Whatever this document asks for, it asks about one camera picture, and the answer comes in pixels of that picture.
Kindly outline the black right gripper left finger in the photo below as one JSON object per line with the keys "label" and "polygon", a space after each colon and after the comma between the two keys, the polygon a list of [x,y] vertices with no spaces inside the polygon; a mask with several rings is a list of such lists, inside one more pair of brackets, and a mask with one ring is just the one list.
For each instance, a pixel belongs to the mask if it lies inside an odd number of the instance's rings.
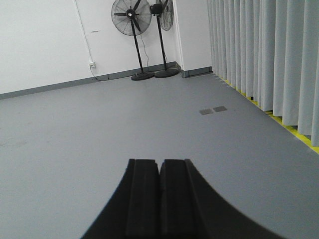
{"label": "black right gripper left finger", "polygon": [[158,238],[159,188],[156,162],[150,159],[130,159],[116,190],[82,237]]}

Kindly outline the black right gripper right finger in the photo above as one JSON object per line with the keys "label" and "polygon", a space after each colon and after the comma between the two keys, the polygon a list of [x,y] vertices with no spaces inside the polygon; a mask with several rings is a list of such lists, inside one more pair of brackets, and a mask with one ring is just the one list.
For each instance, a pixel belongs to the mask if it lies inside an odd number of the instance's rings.
{"label": "black right gripper right finger", "polygon": [[228,203],[189,159],[164,161],[160,189],[162,239],[280,238]]}

